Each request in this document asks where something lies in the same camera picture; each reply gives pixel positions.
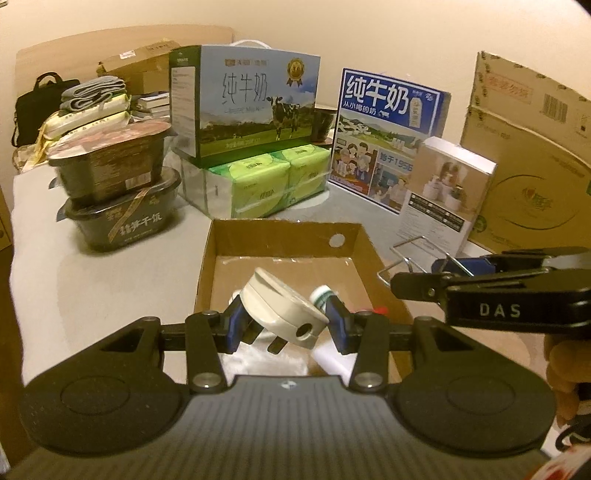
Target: gold medal badge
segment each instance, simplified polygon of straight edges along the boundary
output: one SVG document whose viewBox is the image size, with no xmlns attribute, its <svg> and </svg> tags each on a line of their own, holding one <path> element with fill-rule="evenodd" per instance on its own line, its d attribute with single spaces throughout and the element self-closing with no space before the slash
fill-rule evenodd
<svg viewBox="0 0 591 480">
<path fill-rule="evenodd" d="M 301 86 L 301 78 L 304 76 L 304 62 L 302 59 L 291 59 L 287 64 L 287 74 L 289 79 L 287 84 L 291 85 L 296 82 L 298 86 Z"/>
</svg>

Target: white carrying handle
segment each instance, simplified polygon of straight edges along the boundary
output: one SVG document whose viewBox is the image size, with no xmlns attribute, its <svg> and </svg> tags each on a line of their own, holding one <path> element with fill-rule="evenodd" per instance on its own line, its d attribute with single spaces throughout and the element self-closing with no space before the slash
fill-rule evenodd
<svg viewBox="0 0 591 480">
<path fill-rule="evenodd" d="M 248 40 L 248 39 L 244 39 L 244 40 L 238 40 L 236 42 L 230 43 L 231 47 L 237 47 L 239 45 L 242 45 L 243 43 L 256 43 L 257 45 L 263 47 L 263 48 L 267 48 L 268 50 L 271 50 L 271 47 L 269 45 L 267 45 L 266 43 L 263 43 L 260 40 Z"/>
</svg>

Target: black bag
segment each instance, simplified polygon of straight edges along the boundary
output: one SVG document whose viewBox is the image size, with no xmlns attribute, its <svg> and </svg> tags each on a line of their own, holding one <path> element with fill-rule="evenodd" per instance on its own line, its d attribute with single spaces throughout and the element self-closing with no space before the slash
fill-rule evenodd
<svg viewBox="0 0 591 480">
<path fill-rule="evenodd" d="M 39 86 L 45 77 L 53 77 L 55 83 L 50 80 L 46 85 Z M 35 82 L 35 88 L 17 99 L 12 146 L 33 145 L 37 141 L 39 128 L 41 128 L 43 122 L 60 109 L 61 94 L 68 88 L 77 85 L 80 85 L 78 80 L 66 80 L 64 82 L 55 72 L 41 75 Z"/>
</svg>

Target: wooden floor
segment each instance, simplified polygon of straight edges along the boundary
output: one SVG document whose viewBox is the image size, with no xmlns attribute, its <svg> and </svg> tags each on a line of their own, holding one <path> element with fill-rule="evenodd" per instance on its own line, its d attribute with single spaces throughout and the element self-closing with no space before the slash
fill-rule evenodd
<svg viewBox="0 0 591 480">
<path fill-rule="evenodd" d="M 17 409 L 22 391 L 22 342 L 8 284 L 12 253 L 12 246 L 0 251 L 0 443 L 11 466 L 15 466 L 33 445 Z"/>
</svg>

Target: plastic food tub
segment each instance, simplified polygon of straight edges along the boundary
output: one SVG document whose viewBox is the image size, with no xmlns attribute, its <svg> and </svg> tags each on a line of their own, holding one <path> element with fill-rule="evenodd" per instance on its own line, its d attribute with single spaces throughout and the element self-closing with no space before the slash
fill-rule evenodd
<svg viewBox="0 0 591 480">
<path fill-rule="evenodd" d="M 114 250 L 166 227 L 180 183 L 175 169 L 163 167 L 156 184 L 100 206 L 80 208 L 69 199 L 65 213 L 77 223 L 92 248 Z"/>
<path fill-rule="evenodd" d="M 160 179 L 170 124 L 150 120 L 57 143 L 47 152 L 77 207 L 103 203 Z"/>
</svg>

